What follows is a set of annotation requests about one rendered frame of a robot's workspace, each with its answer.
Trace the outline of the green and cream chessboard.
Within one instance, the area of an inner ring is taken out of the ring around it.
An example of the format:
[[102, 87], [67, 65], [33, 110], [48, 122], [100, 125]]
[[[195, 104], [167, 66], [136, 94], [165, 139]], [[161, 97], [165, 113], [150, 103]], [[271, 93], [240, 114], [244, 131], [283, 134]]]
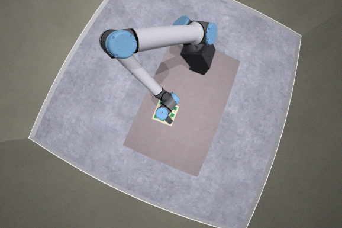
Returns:
[[[158, 104], [157, 104], [157, 107], [156, 107], [156, 109], [155, 109], [155, 112], [156, 112], [156, 110], [162, 105], [161, 104], [161, 100], [159, 100], [159, 102], [158, 102]], [[174, 119], [175, 119], [175, 116], [176, 116], [176, 113], [177, 113], [177, 111], [178, 111], [178, 108], [179, 108], [179, 106], [175, 106], [175, 108], [171, 111], [171, 113], [168, 115], [169, 117], [172, 117], [172, 120], [174, 121]], [[174, 112], [173, 112], [174, 111]], [[165, 123], [165, 124], [167, 124], [167, 125], [170, 125], [170, 124], [168, 124], [167, 122], [165, 122], [165, 120], [159, 120], [159, 119], [157, 119], [157, 117], [156, 117], [156, 115], [155, 115], [155, 112], [154, 112], [154, 114], [153, 114], [153, 117], [152, 117], [152, 119], [154, 119], [154, 120], [157, 120], [157, 121], [159, 121], [159, 122], [162, 122], [162, 123]], [[173, 124], [173, 123], [172, 123]], [[170, 125], [170, 126], [172, 126], [172, 124]]]

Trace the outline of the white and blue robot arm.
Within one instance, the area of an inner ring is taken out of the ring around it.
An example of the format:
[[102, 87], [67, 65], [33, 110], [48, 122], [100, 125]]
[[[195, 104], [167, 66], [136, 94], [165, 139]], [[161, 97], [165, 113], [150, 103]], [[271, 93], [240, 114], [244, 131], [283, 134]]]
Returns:
[[[117, 59], [163, 104], [156, 117], [169, 124], [168, 116], [180, 101], [173, 92], [165, 91], [133, 56], [134, 53], [183, 44], [188, 53], [195, 53], [204, 44], [212, 45], [217, 37], [217, 26], [212, 22], [191, 21], [187, 15], [179, 17], [173, 25], [146, 28], [108, 29], [102, 33], [100, 46], [112, 59]], [[127, 59], [126, 59], [127, 58]]]

